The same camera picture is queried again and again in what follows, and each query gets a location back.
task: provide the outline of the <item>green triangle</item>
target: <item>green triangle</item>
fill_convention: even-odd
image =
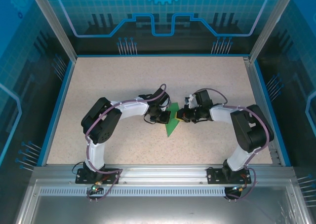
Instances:
[[[170,120],[169,123],[166,124],[166,130],[167,130],[167,136],[169,137],[171,135],[171,133],[173,132],[173,130],[177,127],[179,120],[177,120],[176,117],[176,113],[179,110],[179,105],[177,102],[175,103],[171,103],[171,105],[169,106],[169,108],[167,108],[167,111],[171,111],[170,114]]]

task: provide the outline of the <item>enclosure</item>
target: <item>enclosure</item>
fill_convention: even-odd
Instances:
[[[314,0],[0,6],[3,223],[315,222]],[[123,170],[118,183],[104,200],[86,198],[91,185],[72,172],[86,159],[81,120],[99,98],[133,99],[162,83],[179,108],[207,87],[228,105],[260,107],[274,139],[249,164],[257,182],[247,198],[229,202],[236,184],[208,180],[238,145],[231,125],[179,122],[167,136],[141,116],[120,121],[105,146],[106,168]]]

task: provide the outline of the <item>black bracket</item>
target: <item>black bracket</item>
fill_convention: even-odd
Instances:
[[[115,171],[117,169],[102,169],[102,171]],[[91,172],[88,172],[86,169],[84,168],[80,168],[77,170],[77,176],[76,176],[76,184],[95,184],[98,181],[102,180],[102,184],[106,185],[106,184],[113,184],[114,180],[117,178],[117,176],[119,175],[118,172],[117,173],[113,173],[113,174],[100,174],[98,173],[98,175],[100,175],[100,177],[95,177],[91,175]]]
[[[233,176],[231,176],[229,181],[227,181],[222,168],[209,167],[206,170],[206,175],[209,185],[242,185],[245,184],[245,181],[247,184],[251,184],[250,172],[245,169],[233,172]]]

